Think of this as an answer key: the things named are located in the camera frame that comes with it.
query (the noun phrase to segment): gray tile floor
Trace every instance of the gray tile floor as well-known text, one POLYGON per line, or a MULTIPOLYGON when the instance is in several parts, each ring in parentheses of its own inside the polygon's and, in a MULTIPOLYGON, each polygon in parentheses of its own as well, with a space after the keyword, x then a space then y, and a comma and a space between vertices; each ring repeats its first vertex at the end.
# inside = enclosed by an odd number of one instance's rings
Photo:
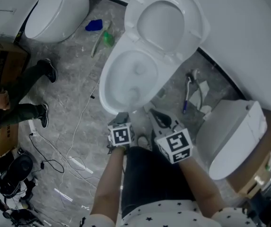
MULTIPOLYGON (((94 58, 90 57, 91 48, 98 36, 96 32, 87 32, 85 26, 92 19, 111 20, 110 33, 116 41, 124 32, 125 7, 108 0, 90 0, 90 12, 78 30, 66 41, 57 44, 42 44, 26 39, 21 40, 22 46, 31 51, 32 59, 30 65, 42 58, 50 58, 59 72, 58 81, 49 83, 43 77, 29 92, 29 97, 23 99, 22 103, 28 101, 34 104, 47 102, 50 108, 49 126, 43 129, 38 120, 35 120, 36 129, 49 140, 65 157, 72 145, 72 137, 78 124, 80 114, 84 109, 88 98, 96 86, 103 66, 111 53, 111 48, 106 48, 102 43, 99 45, 94 58)), ((183 63, 172 78, 166 83, 166 96, 163 99, 154 98, 153 103, 162 109, 175 113, 182 123, 188 128, 192 140, 203 123, 203 114, 198 112, 191 104, 188 106, 187 114, 181 113, 184 99, 184 75, 190 69, 199 68, 201 81, 207 80, 210 91, 206 97, 205 104, 214 107, 220 99, 237 99, 238 96, 223 76, 212 67, 198 52, 183 63)), ((79 171, 83 177, 100 177, 109 156, 107 155, 107 124, 114 118, 101 106, 98 96, 98 87, 93 93, 95 99, 91 99, 84 112, 78 130, 74 138, 73 149, 69 157, 80 157, 88 171, 79 171)), ((150 135, 151 126, 142 109, 131 114, 131 121, 137 134, 150 135)), ((28 122, 19 125, 19 144, 28 150, 35 158, 34 170, 40 169, 42 156, 31 145, 28 138, 30 128, 28 122)), ((41 137, 33 137, 34 144, 46 156, 47 159, 56 159, 64 165, 60 155, 41 137)), ((199 163, 201 161, 194 150, 194 156, 199 163)), ((93 187, 84 180, 73 177, 68 171, 65 175, 54 171, 50 165, 45 164, 45 169, 36 173, 39 185, 34 188, 33 205, 48 217, 41 215, 53 226, 61 226, 65 223, 69 226, 78 226, 83 216, 89 214, 84 207, 91 208, 94 195, 93 187), (60 188, 61 192, 69 196, 73 201, 68 201, 55 191, 60 188)), ((89 179, 93 185, 97 185, 97 179, 89 179)), ((225 200, 235 204, 239 199, 233 193, 225 181, 217 182, 225 200)))

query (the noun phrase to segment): star print shirt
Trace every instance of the star print shirt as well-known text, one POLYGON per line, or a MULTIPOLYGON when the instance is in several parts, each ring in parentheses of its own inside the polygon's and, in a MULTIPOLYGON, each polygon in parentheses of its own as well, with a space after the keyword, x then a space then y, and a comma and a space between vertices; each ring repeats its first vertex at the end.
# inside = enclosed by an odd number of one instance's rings
MULTIPOLYGON (((205 218, 196 202, 158 201, 140 206, 126 215, 122 227, 256 227, 247 218, 244 209, 225 208, 212 218, 205 218)), ((114 227, 115 223, 107 216, 94 214, 83 218, 83 227, 114 227)))

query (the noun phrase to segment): white toilet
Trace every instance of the white toilet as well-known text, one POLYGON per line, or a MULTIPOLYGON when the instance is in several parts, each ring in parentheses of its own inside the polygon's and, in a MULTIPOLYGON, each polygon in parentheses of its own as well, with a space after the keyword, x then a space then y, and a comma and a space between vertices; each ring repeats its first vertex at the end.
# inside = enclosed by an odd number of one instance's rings
POLYGON ((32 11, 25 35, 44 43, 67 39, 89 12, 89 0, 39 0, 32 11))
POLYGON ((100 79, 108 112, 133 112, 148 103, 198 49, 210 26, 197 0, 130 0, 125 30, 100 79))

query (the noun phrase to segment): white cloth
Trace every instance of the white cloth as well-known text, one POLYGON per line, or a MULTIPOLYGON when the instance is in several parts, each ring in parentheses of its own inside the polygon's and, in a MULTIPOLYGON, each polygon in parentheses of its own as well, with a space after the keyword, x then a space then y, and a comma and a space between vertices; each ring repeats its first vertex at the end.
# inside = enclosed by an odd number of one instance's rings
MULTIPOLYGON (((100 214, 86 218, 84 227, 114 227, 115 223, 100 214)), ((196 202, 166 200, 140 206, 122 219, 122 227, 255 227, 243 209, 225 208, 205 218, 196 202)))
POLYGON ((13 210, 22 210, 24 208, 20 202, 20 198, 26 195, 27 187, 24 182, 20 182, 20 186, 21 186, 20 192, 18 192, 13 198, 6 199, 7 206, 13 210))

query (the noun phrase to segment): green bottle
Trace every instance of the green bottle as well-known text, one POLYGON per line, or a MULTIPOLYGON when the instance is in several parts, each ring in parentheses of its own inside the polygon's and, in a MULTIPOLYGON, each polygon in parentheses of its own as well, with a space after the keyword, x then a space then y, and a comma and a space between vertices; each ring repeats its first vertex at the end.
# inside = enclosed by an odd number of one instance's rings
POLYGON ((114 37, 107 31, 104 32, 104 44, 108 47, 112 47, 114 45, 114 37))

